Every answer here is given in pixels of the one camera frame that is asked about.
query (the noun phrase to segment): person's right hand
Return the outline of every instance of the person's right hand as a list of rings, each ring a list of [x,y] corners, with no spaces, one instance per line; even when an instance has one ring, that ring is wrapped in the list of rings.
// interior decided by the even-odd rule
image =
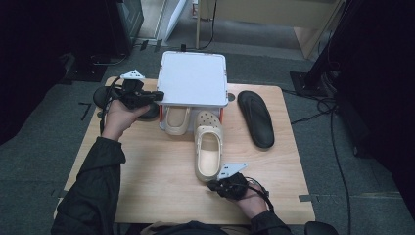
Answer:
[[[250,183],[249,186],[261,191],[261,188],[258,185]],[[241,208],[242,212],[244,212],[249,219],[268,210],[265,201],[252,189],[248,189],[241,200],[233,202]]]

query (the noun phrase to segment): hand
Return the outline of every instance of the hand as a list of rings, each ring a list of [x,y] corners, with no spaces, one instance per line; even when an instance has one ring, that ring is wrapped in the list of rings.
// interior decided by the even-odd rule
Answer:
[[[118,141],[124,130],[128,129],[138,117],[148,110],[150,110],[150,106],[129,110],[119,100],[112,101],[107,112],[102,137]]]
[[[258,185],[250,183],[249,186],[261,191],[261,188]],[[241,208],[242,212],[244,212],[249,219],[268,210],[265,201],[252,189],[247,190],[243,199],[233,202]]]

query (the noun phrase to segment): gray carpet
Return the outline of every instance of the gray carpet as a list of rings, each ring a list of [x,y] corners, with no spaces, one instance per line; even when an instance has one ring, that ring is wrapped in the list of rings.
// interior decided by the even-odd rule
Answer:
[[[0,146],[0,234],[48,234],[57,196],[65,186],[93,105],[84,120],[94,91],[107,77],[137,69],[158,77],[162,51],[153,47],[109,67],[101,83],[75,82],[55,85],[32,113],[20,133]],[[278,85],[293,90],[290,71],[308,71],[312,62],[221,53],[232,83]],[[316,102],[285,94],[291,120],[317,114]],[[415,224],[392,182],[375,160],[359,159],[341,118],[334,115],[334,135],[340,164],[350,194],[351,234],[400,234],[415,231]],[[345,187],[334,155],[330,116],[293,125],[305,179],[318,221],[347,234]],[[291,226],[302,235],[302,226]]]

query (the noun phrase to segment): person's left hand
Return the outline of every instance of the person's left hand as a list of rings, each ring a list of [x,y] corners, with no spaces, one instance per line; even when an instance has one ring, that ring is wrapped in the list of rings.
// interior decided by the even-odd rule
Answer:
[[[138,117],[148,110],[150,110],[150,106],[129,110],[119,100],[112,101],[107,112],[102,137],[118,141],[124,130],[128,129]]]

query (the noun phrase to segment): table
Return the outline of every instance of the table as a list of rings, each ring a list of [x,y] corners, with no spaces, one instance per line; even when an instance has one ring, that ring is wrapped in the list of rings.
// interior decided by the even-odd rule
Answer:
[[[201,19],[212,19],[215,0],[199,0],[196,48],[199,48]],[[220,0],[216,19],[292,26],[303,55],[308,59],[344,0]]]
[[[115,77],[108,79],[111,83]],[[144,80],[145,90],[156,90],[156,79]],[[241,172],[258,180],[269,192],[276,213],[288,224],[314,220],[296,141],[286,105],[277,86],[228,84],[228,93],[242,90],[261,95],[271,114],[275,145],[268,151],[254,146],[237,101],[224,108],[223,163],[248,163]],[[91,119],[73,164],[65,190],[76,175],[100,134],[99,109]],[[198,220],[212,224],[249,224],[237,206],[211,192],[195,175],[193,133],[171,136],[159,128],[159,121],[136,121],[119,140],[126,155],[121,165],[121,188],[115,222],[153,223]]]

